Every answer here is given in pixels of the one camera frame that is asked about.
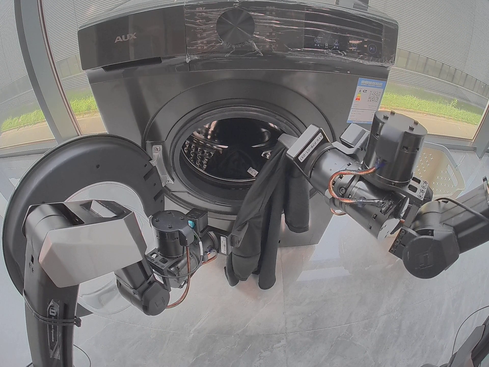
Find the rotary knob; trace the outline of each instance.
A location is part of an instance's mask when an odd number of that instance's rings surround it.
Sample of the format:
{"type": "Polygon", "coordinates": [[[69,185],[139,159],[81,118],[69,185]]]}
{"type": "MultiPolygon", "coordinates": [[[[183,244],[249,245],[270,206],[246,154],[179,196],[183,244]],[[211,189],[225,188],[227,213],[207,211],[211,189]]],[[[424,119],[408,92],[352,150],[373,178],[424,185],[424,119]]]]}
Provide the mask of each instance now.
{"type": "Polygon", "coordinates": [[[255,32],[255,21],[245,10],[231,8],[219,16],[216,30],[223,42],[239,45],[251,40],[255,32]]]}

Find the grass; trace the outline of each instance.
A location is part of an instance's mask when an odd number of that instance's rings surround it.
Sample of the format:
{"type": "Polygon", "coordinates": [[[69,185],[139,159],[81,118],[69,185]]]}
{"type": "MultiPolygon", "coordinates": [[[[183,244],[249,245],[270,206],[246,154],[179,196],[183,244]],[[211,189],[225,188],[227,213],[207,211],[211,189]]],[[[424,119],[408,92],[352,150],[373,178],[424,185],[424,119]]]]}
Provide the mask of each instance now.
{"type": "MultiPolygon", "coordinates": [[[[68,93],[73,113],[77,116],[98,113],[97,104],[89,90],[68,93]]],[[[382,98],[382,106],[386,109],[403,109],[423,112],[478,125],[484,109],[457,99],[417,89],[389,83],[382,98]]],[[[3,121],[1,131],[35,125],[45,121],[41,110],[25,113],[19,117],[10,117],[3,121]]]]}
{"type": "Polygon", "coordinates": [[[470,125],[479,125],[484,109],[466,102],[400,85],[388,85],[381,106],[440,115],[470,125]]]}
{"type": "MultiPolygon", "coordinates": [[[[95,99],[91,95],[86,95],[78,98],[70,99],[71,109],[77,116],[83,116],[88,114],[98,113],[97,104],[95,99]]],[[[31,113],[25,113],[19,117],[9,117],[2,123],[1,131],[7,131],[9,129],[20,128],[22,126],[35,125],[40,122],[44,122],[44,114],[41,110],[34,110],[31,113]]]]}

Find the energy label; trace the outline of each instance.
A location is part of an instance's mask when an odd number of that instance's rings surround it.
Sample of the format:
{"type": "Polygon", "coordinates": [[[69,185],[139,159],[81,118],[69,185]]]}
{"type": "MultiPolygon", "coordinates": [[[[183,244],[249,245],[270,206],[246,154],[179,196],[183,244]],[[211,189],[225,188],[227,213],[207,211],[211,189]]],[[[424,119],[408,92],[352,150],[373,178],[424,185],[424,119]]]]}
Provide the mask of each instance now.
{"type": "Polygon", "coordinates": [[[385,85],[383,80],[358,79],[357,90],[351,104],[348,123],[371,124],[374,114],[381,105],[385,85]]]}

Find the aux logo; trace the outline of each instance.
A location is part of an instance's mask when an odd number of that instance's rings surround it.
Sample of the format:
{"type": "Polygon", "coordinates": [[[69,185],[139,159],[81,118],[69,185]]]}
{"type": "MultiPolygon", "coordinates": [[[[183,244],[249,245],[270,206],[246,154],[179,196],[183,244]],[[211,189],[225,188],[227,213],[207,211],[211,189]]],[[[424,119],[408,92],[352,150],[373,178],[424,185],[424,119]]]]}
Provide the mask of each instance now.
{"type": "Polygon", "coordinates": [[[117,42],[128,41],[132,39],[136,39],[136,33],[123,35],[122,37],[117,37],[114,43],[116,44],[117,42]]]}

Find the control panel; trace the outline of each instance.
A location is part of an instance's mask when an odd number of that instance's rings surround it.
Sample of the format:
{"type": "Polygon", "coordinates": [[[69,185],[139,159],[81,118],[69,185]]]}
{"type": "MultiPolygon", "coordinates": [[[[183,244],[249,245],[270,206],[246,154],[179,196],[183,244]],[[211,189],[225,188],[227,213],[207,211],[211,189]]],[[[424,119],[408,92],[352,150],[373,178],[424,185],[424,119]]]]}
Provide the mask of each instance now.
{"type": "Polygon", "coordinates": [[[136,60],[338,57],[393,65],[398,25],[365,11],[268,1],[187,3],[78,31],[84,70],[136,60]]]}

